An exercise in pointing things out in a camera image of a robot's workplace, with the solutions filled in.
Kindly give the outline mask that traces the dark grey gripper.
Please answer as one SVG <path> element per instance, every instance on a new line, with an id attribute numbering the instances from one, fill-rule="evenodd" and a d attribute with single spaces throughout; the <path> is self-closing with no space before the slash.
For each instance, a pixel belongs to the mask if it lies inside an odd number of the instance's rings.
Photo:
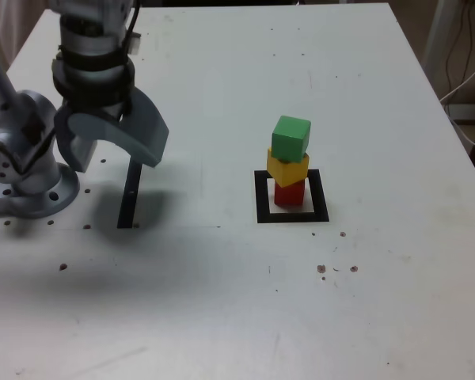
<path id="1" fill-rule="evenodd" d="M 150 98 L 138 88 L 113 104 L 69 101 L 54 117 L 60 154 L 74 171 L 85 173 L 96 140 L 114 143 L 136 162 L 155 167 L 165 150 L 169 129 Z"/>

